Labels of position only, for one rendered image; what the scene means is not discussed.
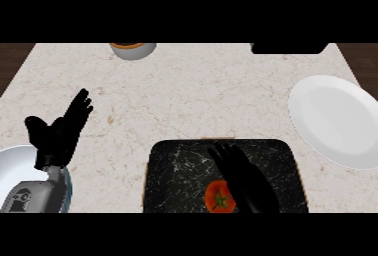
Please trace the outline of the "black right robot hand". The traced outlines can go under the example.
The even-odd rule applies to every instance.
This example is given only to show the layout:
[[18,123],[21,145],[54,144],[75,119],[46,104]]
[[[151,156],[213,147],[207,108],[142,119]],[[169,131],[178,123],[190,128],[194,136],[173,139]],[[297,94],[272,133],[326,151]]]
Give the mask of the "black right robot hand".
[[209,149],[241,213],[278,213],[280,200],[259,167],[237,145],[215,143]]

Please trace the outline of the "white oval plate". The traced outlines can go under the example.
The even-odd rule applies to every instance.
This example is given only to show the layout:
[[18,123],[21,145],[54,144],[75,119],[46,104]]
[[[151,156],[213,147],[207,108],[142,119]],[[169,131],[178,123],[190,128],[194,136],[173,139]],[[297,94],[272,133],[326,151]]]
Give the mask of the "white oval plate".
[[378,101],[348,80],[314,75],[292,89],[289,111],[312,149],[336,164],[378,168]]

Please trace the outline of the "red tomato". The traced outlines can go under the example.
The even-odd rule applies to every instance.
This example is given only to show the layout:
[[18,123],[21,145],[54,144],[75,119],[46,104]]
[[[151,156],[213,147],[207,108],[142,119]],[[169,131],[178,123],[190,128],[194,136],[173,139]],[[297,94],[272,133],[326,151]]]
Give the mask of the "red tomato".
[[235,211],[237,202],[225,180],[210,182],[204,194],[204,203],[210,213],[233,213]]

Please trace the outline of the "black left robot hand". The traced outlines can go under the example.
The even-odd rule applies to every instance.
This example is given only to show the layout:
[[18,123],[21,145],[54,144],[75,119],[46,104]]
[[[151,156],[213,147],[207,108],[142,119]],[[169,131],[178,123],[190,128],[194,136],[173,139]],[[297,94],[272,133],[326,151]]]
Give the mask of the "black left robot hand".
[[92,111],[89,91],[82,89],[66,114],[52,124],[38,116],[26,118],[30,143],[38,148],[36,169],[44,170],[48,166],[64,168],[69,165]]

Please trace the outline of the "grey cup with orange content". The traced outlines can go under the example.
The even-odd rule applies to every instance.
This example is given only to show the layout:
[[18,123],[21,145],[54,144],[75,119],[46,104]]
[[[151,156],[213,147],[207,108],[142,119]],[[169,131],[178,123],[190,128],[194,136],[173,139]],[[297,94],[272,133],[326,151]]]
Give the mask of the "grey cup with orange content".
[[123,60],[141,60],[144,59],[156,50],[157,44],[156,43],[134,43],[134,44],[119,44],[111,43],[111,48],[116,55]]

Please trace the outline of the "white bowl with blue rim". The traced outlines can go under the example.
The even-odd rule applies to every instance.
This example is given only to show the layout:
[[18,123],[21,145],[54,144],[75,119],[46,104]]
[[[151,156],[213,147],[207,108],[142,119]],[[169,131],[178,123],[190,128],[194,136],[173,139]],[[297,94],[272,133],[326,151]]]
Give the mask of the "white bowl with blue rim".
[[0,150],[0,207],[5,198],[21,181],[46,181],[48,173],[35,168],[38,149],[18,145]]

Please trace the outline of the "black marble tray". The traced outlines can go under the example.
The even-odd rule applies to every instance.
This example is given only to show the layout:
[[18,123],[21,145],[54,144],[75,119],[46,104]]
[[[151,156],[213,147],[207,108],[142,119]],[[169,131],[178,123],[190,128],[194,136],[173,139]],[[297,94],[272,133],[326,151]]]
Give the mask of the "black marble tray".
[[308,199],[296,158],[278,139],[160,141],[150,154],[144,197],[145,213],[207,213],[206,189],[222,180],[209,149],[237,145],[275,189],[283,213],[308,213]]

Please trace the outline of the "black appliance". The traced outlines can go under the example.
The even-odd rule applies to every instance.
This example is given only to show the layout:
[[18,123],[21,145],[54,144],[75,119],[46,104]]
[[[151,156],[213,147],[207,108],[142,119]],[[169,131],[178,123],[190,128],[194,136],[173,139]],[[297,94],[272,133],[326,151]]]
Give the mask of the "black appliance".
[[327,43],[255,43],[255,54],[320,54]]

